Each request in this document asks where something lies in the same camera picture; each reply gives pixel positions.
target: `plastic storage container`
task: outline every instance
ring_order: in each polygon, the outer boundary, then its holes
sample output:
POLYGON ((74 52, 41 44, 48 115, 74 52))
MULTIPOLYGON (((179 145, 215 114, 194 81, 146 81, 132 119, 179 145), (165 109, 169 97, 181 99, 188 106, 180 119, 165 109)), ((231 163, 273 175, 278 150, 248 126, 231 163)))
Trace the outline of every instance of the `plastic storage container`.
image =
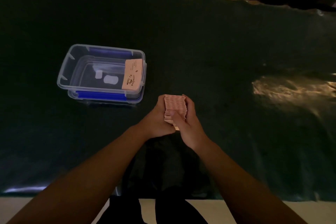
POLYGON ((75 44, 65 56, 57 85, 74 99, 136 104, 144 94, 146 66, 140 50, 75 44), (142 59, 141 82, 136 90, 121 89, 127 59, 142 59))

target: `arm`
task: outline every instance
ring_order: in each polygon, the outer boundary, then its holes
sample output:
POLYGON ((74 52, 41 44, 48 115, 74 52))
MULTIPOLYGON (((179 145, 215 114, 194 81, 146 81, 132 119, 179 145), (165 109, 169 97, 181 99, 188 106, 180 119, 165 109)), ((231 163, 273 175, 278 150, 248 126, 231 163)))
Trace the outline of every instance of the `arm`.
POLYGON ((175 132, 164 121, 164 96, 143 120, 50 184, 21 209, 14 223, 91 223, 146 140, 175 132))
POLYGON ((185 144, 193 149, 213 176, 219 191, 238 224, 301 223, 301 219, 279 198, 238 166, 204 133, 194 103, 187 100, 187 118, 170 116, 179 127, 185 144))

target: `dark green table mat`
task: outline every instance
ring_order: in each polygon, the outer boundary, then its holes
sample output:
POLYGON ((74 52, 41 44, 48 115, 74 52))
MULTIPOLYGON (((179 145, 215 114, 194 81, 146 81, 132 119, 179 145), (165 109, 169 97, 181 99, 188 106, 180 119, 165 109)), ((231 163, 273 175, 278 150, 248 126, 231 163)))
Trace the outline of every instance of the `dark green table mat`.
MULTIPOLYGON (((158 95, 184 93, 207 135, 281 199, 334 201, 335 29, 333 14, 243 0, 1 0, 0 191, 48 185, 158 95), (144 51, 142 102, 70 99, 56 80, 73 44, 144 51)), ((148 141, 122 185, 220 198, 179 133, 148 141)))

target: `forearm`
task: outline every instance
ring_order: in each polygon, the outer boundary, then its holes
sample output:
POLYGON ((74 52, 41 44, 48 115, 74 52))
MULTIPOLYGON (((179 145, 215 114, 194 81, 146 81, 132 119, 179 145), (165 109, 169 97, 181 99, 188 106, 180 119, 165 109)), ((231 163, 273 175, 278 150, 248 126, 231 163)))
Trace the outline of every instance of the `forearm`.
POLYGON ((195 149, 238 224, 306 223, 208 138, 195 149))
POLYGON ((50 184, 9 223, 91 223, 146 141, 129 128, 97 154, 50 184))

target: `hand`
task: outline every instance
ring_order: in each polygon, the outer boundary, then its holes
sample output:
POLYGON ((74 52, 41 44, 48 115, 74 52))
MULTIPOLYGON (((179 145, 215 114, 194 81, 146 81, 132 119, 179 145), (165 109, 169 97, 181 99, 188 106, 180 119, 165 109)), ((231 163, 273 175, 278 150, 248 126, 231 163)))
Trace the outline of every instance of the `hand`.
POLYGON ((194 102, 186 95, 184 96, 187 102, 186 120, 184 121, 182 117, 175 111, 170 111, 169 114, 176 126, 178 126, 183 142, 188 147, 195 150, 198 146, 202 145, 206 141, 209 141, 210 139, 204 133, 202 125, 196 116, 194 102))
POLYGON ((165 95, 159 96, 154 109, 136 125, 144 133, 146 140, 176 131, 173 125, 164 121, 166 110, 164 98, 165 95))

